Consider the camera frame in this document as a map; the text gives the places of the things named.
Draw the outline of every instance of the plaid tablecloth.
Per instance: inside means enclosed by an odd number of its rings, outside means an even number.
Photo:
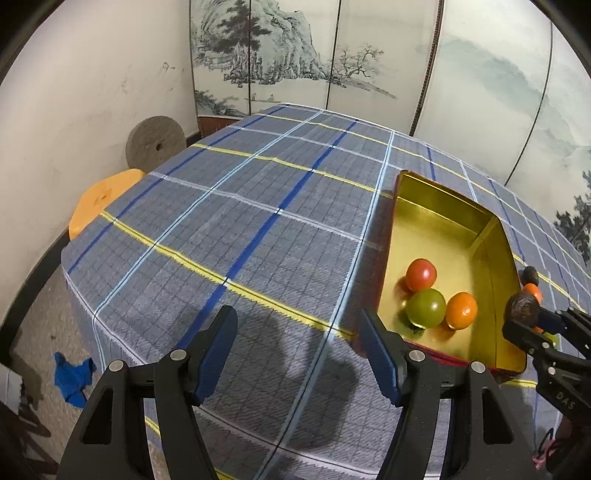
[[[498,215],[517,267],[541,274],[545,307],[589,311],[580,255],[496,181],[388,128],[280,105],[171,158],[64,249],[93,357],[103,369],[157,361],[231,304],[238,337],[196,409],[220,477],[374,478],[400,412],[348,339],[401,169]],[[502,387],[532,447],[558,422],[535,378],[530,366]],[[448,418],[442,401],[429,476],[441,468]],[[158,442],[153,403],[146,423]]]

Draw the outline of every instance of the stool seat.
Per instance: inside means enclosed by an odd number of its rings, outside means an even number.
[[[96,182],[86,190],[68,225],[70,240],[73,240],[116,198],[123,195],[133,185],[145,177],[145,173],[138,168],[131,168]]]

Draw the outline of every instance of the blue finger pad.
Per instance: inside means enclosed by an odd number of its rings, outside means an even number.
[[[378,332],[375,331],[371,321],[364,314],[359,334],[380,392],[393,405],[398,404],[402,395],[397,387],[396,367],[380,340]]]
[[[216,389],[237,333],[238,317],[228,315],[217,331],[199,366],[199,382],[197,383],[195,396],[200,404],[212,395]]]

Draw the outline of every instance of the pine tree painting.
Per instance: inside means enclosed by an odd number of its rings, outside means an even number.
[[[230,16],[220,22],[222,34],[211,48],[217,53],[232,54],[232,70],[224,75],[224,80],[238,84],[246,83],[249,54],[252,59],[252,53],[261,45],[258,37],[270,34],[271,30],[259,25],[258,17],[250,12],[246,0],[236,0],[227,12]]]
[[[591,171],[583,172],[583,178],[587,181],[587,188],[591,192]],[[554,226],[562,232],[569,242],[580,252],[585,262],[591,258],[589,248],[589,234],[591,232],[591,193],[585,194],[585,201],[581,195],[574,198],[575,216],[569,212],[556,212],[557,221]]]

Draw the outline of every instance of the red tomato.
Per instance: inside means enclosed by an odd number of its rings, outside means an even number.
[[[437,280],[437,270],[429,260],[417,258],[408,266],[404,278],[411,291],[425,290],[431,288]]]

